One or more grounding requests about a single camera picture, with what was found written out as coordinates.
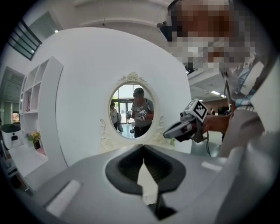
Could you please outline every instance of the flower pot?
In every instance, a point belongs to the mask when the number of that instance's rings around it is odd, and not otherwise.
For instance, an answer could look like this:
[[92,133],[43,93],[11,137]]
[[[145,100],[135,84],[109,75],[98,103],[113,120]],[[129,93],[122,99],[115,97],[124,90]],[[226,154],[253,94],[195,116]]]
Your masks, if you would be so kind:
[[33,144],[35,149],[39,149],[41,147],[39,141],[33,142]]

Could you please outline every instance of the black pants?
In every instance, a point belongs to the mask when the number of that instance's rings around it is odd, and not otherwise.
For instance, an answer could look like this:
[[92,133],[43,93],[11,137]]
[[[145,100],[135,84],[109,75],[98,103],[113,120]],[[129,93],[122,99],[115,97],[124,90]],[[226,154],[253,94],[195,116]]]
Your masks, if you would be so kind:
[[142,135],[144,135],[150,128],[151,124],[145,126],[145,127],[142,127],[142,128],[139,128],[139,127],[134,127],[134,137],[135,138],[138,138]]
[[115,129],[117,130],[118,122],[114,123],[114,127],[115,127]]

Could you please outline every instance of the man in mirror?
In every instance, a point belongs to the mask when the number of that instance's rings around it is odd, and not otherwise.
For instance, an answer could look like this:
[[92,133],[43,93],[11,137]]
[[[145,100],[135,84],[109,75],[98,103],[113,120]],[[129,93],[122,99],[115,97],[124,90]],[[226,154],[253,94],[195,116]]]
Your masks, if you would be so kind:
[[154,118],[154,104],[144,97],[144,90],[136,88],[134,90],[134,103],[131,107],[132,118],[135,120],[134,137],[144,135],[150,128]]
[[118,112],[115,109],[115,103],[114,102],[111,102],[111,104],[110,104],[110,116],[111,116],[112,123],[113,123],[115,129],[117,130],[117,126],[118,126]]

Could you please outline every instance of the white desk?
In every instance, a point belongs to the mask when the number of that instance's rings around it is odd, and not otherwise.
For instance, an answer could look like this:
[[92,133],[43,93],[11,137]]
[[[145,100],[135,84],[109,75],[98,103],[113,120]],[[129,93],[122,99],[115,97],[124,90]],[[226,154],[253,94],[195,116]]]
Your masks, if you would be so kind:
[[45,155],[37,152],[33,147],[29,148],[28,145],[12,148],[9,153],[22,177],[26,177],[48,161]]

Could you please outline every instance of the potted plant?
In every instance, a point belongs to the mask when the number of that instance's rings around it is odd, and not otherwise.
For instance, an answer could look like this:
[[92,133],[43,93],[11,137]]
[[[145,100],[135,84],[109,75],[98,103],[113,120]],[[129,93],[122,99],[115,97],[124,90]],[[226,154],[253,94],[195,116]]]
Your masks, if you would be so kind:
[[25,138],[27,138],[28,141],[33,141],[35,149],[39,149],[41,147],[40,146],[41,135],[39,131],[26,134]]

